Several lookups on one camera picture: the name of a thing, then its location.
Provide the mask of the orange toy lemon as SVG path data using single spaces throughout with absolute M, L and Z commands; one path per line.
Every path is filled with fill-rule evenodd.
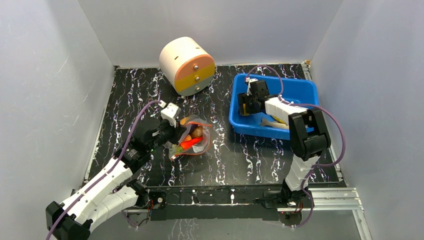
M 190 123 L 191 119 L 189 117 L 185 117 L 179 121 L 180 125 L 187 126 Z

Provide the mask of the clear orange-zip bag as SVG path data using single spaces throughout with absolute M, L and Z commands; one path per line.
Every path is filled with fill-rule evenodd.
M 179 121 L 183 132 L 178 135 L 178 142 L 169 146 L 169 159 L 175 160 L 182 155 L 201 155 L 212 144 L 212 124 L 197 115 L 189 115 Z

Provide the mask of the yellow toy pear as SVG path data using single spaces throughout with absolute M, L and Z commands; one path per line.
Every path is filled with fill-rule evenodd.
M 248 113 L 248 111 L 247 111 L 247 108 L 246 108 L 246 104 L 245 104 L 245 103 L 243 103 L 243 104 L 242 104 L 242 108 L 241 108 L 241 110 L 240 110 L 240 114 L 241 114 L 242 116 L 248 116 L 248 115 L 249 115 L 249 113 Z

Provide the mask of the orange-red toy peach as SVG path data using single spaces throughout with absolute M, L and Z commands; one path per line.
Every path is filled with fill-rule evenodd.
M 187 141 L 190 141 L 190 140 L 192 140 L 192 137 L 191 137 L 191 135 L 190 135 L 190 134 L 188 134 L 188 135 L 186 135 L 186 136 L 185 136 L 185 138 L 183 139 L 183 142 L 187 142 Z

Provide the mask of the white toy onion half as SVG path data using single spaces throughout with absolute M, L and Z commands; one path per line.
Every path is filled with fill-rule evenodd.
M 201 125 L 198 125 L 190 132 L 190 135 L 192 139 L 201 138 L 203 136 L 203 127 Z

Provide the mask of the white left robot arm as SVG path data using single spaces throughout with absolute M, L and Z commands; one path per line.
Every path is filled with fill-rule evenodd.
M 150 190 L 133 176 L 151 160 L 152 153 L 168 144 L 176 144 L 186 127 L 167 119 L 157 128 L 148 129 L 141 138 L 129 135 L 124 145 L 82 188 L 62 202 L 52 201 L 45 210 L 47 239 L 86 240 L 92 231 L 110 217 L 131 207 L 145 208 L 151 200 Z

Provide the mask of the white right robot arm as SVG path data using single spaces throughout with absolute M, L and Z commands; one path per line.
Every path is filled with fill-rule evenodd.
M 264 113 L 283 121 L 288 127 L 293 152 L 290 170 L 280 193 L 266 193 L 264 198 L 295 207 L 308 193 L 308 177 L 313 166 L 331 145 L 323 113 L 315 105 L 305 108 L 285 100 L 281 95 L 270 94 L 264 80 L 246 77 L 245 83 L 247 91 L 237 96 L 239 114 Z

